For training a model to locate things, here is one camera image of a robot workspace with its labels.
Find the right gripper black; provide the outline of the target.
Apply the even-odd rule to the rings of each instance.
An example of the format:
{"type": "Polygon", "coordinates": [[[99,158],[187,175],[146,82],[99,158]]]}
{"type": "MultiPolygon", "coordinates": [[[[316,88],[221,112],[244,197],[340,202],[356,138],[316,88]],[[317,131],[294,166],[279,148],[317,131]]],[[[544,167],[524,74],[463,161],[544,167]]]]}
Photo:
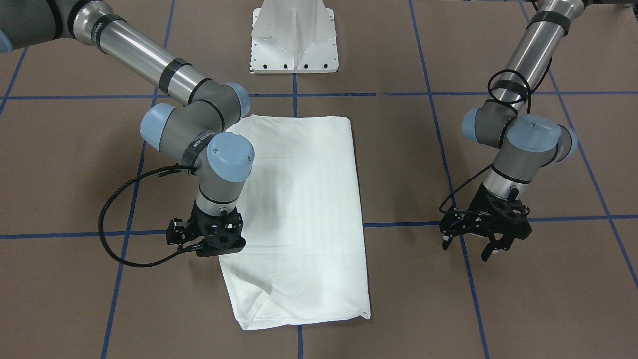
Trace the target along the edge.
{"type": "Polygon", "coordinates": [[[235,254],[245,247],[246,240],[242,237],[243,220],[237,209],[212,216],[201,211],[195,204],[192,214],[198,227],[197,235],[204,238],[200,242],[200,248],[195,251],[198,257],[235,254]]]}

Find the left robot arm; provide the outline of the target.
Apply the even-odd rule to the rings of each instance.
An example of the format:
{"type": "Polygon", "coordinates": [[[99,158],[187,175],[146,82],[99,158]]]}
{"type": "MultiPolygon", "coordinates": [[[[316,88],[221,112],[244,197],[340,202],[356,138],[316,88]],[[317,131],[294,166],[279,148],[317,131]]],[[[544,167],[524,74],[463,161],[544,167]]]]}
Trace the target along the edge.
{"type": "Polygon", "coordinates": [[[532,98],[556,48],[587,6],[586,0],[540,0],[507,66],[488,80],[488,99],[464,115],[463,136],[496,148],[497,155],[480,171],[485,177],[467,209],[440,205],[443,250],[454,238],[472,234],[488,239],[481,253],[487,261],[531,234],[522,195],[542,167],[564,161],[578,145],[574,130],[531,114],[532,98]]]}

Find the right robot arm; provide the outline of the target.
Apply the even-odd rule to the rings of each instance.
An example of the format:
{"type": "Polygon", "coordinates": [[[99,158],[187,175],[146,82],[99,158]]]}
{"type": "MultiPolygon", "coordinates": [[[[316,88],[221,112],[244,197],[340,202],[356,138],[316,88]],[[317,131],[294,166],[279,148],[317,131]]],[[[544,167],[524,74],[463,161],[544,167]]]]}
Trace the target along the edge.
{"type": "Polygon", "coordinates": [[[98,217],[98,232],[107,254],[119,263],[143,267],[117,255],[107,243],[104,220],[114,200],[151,175],[184,173],[198,177],[190,218],[175,218],[166,242],[175,254],[199,257],[235,254],[246,241],[237,202],[255,159],[252,143],[229,128],[249,111],[246,89],[219,84],[189,61],[178,57],[116,14],[104,0],[3,0],[1,51],[10,53],[56,39],[73,39],[94,47],[152,84],[171,99],[157,103],[141,119],[148,146],[174,164],[150,170],[126,182],[110,196],[98,217]]]}

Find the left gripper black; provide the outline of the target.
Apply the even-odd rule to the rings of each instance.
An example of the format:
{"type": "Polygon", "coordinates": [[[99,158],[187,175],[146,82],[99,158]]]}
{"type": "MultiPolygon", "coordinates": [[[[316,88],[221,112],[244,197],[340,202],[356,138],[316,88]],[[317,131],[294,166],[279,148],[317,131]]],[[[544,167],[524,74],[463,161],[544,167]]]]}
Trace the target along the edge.
{"type": "MultiPolygon", "coordinates": [[[[469,214],[464,216],[470,225],[478,225],[481,236],[487,236],[488,244],[481,253],[483,262],[487,262],[495,252],[508,251],[513,244],[513,239],[526,239],[532,232],[528,222],[529,207],[522,204],[521,200],[507,200],[501,198],[485,188],[483,184],[478,187],[476,195],[469,205],[469,214]],[[503,234],[501,239],[496,234],[503,234]]],[[[447,251],[454,237],[459,236],[461,228],[441,228],[443,241],[442,249],[447,251]]]]}

